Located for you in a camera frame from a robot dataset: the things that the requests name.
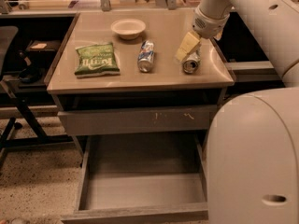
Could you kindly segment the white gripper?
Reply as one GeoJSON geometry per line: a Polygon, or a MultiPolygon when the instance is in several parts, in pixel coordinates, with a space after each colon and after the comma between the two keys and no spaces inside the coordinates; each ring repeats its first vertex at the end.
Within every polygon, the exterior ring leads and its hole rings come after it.
{"type": "Polygon", "coordinates": [[[229,17],[230,15],[225,15],[222,19],[209,18],[197,7],[193,13],[193,31],[189,31],[182,39],[175,55],[176,59],[181,63],[185,62],[200,47],[201,37],[221,40],[223,28],[229,17]]]}

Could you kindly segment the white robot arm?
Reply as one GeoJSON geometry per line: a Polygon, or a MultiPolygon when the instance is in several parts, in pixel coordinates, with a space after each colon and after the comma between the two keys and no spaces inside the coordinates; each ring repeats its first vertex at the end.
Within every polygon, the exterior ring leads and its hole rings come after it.
{"type": "Polygon", "coordinates": [[[239,95],[206,142],[209,224],[299,224],[299,10],[290,0],[201,0],[192,28],[216,35],[235,10],[284,83],[239,95]]]}

